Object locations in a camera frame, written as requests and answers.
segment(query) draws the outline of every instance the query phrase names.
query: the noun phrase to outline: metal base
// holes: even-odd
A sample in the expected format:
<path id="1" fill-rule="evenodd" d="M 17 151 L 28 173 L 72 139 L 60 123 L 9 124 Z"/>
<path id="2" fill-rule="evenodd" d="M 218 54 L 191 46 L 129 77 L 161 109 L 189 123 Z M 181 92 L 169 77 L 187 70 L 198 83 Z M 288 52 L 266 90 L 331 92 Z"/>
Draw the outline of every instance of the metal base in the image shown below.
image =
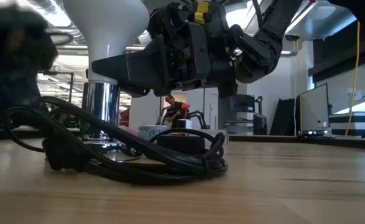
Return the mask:
<path id="1" fill-rule="evenodd" d="M 119 124 L 120 87 L 109 83 L 84 84 L 82 108 L 92 115 L 117 126 Z M 112 142 L 109 136 L 90 123 L 81 121 L 81 138 L 90 141 Z"/>

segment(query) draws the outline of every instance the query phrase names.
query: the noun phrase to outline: ceiling duct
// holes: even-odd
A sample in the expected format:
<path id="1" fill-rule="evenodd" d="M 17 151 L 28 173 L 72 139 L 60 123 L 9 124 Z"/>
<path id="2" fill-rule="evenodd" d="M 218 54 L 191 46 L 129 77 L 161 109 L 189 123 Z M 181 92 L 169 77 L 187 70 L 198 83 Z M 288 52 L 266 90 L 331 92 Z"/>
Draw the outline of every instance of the ceiling duct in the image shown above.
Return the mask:
<path id="1" fill-rule="evenodd" d="M 32 9 L 38 12 L 49 23 L 51 23 L 56 29 L 72 28 L 75 27 L 65 10 L 63 9 L 62 0 L 24 0 Z M 78 29 L 71 29 L 68 31 L 73 36 L 73 41 L 77 44 L 85 45 L 85 39 L 83 34 Z"/>

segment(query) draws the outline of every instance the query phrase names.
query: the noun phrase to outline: ceiling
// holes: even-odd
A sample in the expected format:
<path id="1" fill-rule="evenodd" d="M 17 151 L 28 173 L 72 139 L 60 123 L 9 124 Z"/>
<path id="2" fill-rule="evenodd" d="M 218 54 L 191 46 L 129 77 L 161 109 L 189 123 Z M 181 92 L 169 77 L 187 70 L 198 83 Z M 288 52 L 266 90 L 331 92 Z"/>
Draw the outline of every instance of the ceiling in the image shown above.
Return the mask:
<path id="1" fill-rule="evenodd" d="M 142 0 L 148 11 L 167 5 L 177 0 Z M 264 12 L 272 0 L 258 0 L 261 11 Z M 73 72 L 75 84 L 73 85 L 72 102 L 81 105 L 83 84 L 87 82 L 85 70 L 88 68 L 88 51 L 85 40 L 80 31 L 69 20 L 63 10 L 62 0 L 0 0 L 0 4 L 16 2 L 20 7 L 33 9 L 40 13 L 49 22 L 50 30 L 68 32 L 74 36 L 74 43 L 69 46 L 62 46 L 58 49 L 59 57 L 54 63 L 54 70 L 58 72 Z M 254 35 L 258 30 L 257 19 L 252 2 L 233 4 L 226 7 L 228 24 L 239 24 L 249 35 Z M 344 8 L 331 5 L 327 1 L 317 0 L 315 2 L 304 0 L 300 10 L 297 12 L 288 28 L 288 34 L 299 35 L 304 40 L 326 38 L 338 32 L 344 26 L 353 21 L 352 14 Z M 148 35 L 142 35 L 136 39 L 131 46 L 142 48 L 146 44 Z M 284 51 L 291 52 L 294 44 L 286 42 Z M 39 88 L 43 95 L 51 95 L 68 100 L 70 76 L 59 74 L 46 76 L 39 74 Z M 131 105 L 131 97 L 125 93 L 121 94 L 121 110 Z"/>

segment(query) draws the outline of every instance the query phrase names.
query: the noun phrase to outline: wooden table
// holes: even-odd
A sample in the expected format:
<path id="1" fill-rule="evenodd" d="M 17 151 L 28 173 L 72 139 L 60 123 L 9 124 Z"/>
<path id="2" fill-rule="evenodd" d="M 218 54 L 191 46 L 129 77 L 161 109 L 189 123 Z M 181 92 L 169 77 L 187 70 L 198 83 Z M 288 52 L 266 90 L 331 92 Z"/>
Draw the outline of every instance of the wooden table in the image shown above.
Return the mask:
<path id="1" fill-rule="evenodd" d="M 225 158 L 222 178 L 145 187 L 0 141 L 0 223 L 365 223 L 365 150 L 231 142 Z"/>

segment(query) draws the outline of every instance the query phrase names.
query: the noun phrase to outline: power cord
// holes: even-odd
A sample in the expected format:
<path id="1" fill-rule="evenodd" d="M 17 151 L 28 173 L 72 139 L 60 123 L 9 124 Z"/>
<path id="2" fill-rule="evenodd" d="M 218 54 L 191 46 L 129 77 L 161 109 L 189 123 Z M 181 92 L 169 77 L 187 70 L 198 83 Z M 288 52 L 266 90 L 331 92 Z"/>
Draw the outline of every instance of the power cord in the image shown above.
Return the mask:
<path id="1" fill-rule="evenodd" d="M 348 126 L 345 131 L 345 137 L 348 137 L 348 131 L 349 127 L 351 126 L 352 121 L 352 108 L 354 106 L 354 99 L 355 99 L 355 88 L 356 88 L 356 79 L 358 77 L 358 67 L 359 67 L 359 54 L 360 54 L 360 47 L 361 47 L 361 41 L 360 41 L 360 33 L 361 33 L 361 23 L 358 21 L 358 29 L 356 33 L 356 64 L 355 64 L 355 77 L 354 77 L 354 83 L 353 83 L 353 89 L 352 89 L 352 100 L 351 104 L 349 106 L 349 119 L 348 119 Z"/>
<path id="2" fill-rule="evenodd" d="M 206 153 L 190 156 L 148 142 L 58 98 L 43 96 L 40 102 L 58 106 L 68 111 L 69 114 L 95 125 L 109 137 L 123 142 L 127 147 L 162 163 L 159 165 L 112 161 L 84 144 L 48 113 L 30 106 L 9 108 L 3 116 L 2 125 L 11 136 L 12 131 L 8 128 L 9 120 L 15 113 L 29 113 L 32 118 L 42 122 L 42 129 L 49 136 L 43 141 L 41 152 L 44 151 L 53 170 L 73 169 L 77 172 L 88 172 L 120 182 L 155 185 L 181 184 L 198 179 L 209 179 L 224 174 L 228 170 L 228 165 L 223 159 L 222 145 L 225 141 L 225 135 L 222 133 L 217 134 L 215 138 L 201 131 L 190 129 L 171 129 L 161 133 L 185 132 L 196 134 L 211 141 L 210 149 L 206 150 Z"/>

